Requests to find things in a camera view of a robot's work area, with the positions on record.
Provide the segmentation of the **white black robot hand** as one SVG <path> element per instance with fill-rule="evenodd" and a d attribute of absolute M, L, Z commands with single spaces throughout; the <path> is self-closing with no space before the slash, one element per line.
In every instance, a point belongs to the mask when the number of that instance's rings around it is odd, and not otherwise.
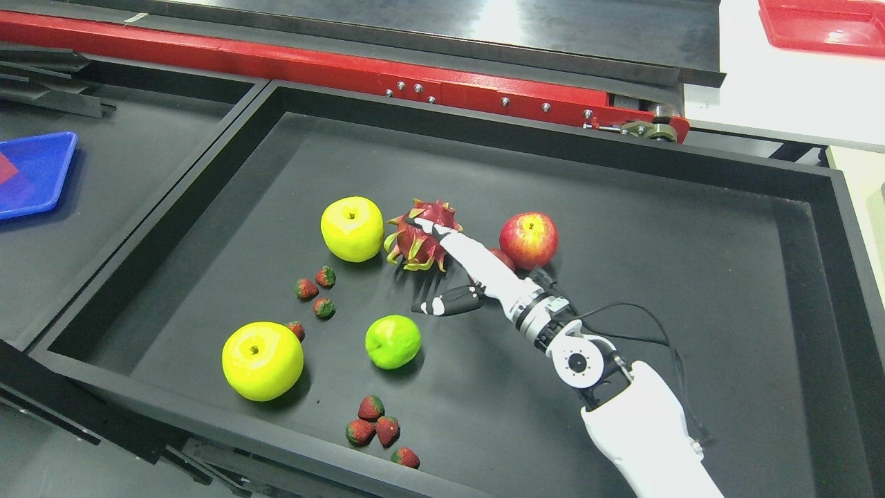
<path fill-rule="evenodd" d="M 477 240 L 427 219 L 408 218 L 407 223 L 432 235 L 473 280 L 483 287 L 453 288 L 426 302 L 414 302 L 411 311 L 433 316 L 462 314 L 480 308 L 480 296 L 493 297 L 501 303 L 506 318 L 516 324 L 525 310 L 545 299 L 545 291 L 534 282 L 517 277 L 500 259 Z"/>

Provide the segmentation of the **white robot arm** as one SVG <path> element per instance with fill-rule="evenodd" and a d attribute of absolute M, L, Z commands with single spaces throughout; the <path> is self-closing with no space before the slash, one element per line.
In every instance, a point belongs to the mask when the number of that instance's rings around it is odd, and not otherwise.
<path fill-rule="evenodd" d="M 577 391 L 589 438 L 638 497 L 722 495 L 667 382 L 647 363 L 626 360 L 613 334 L 588 328 L 550 275 L 532 271 L 503 309 Z"/>

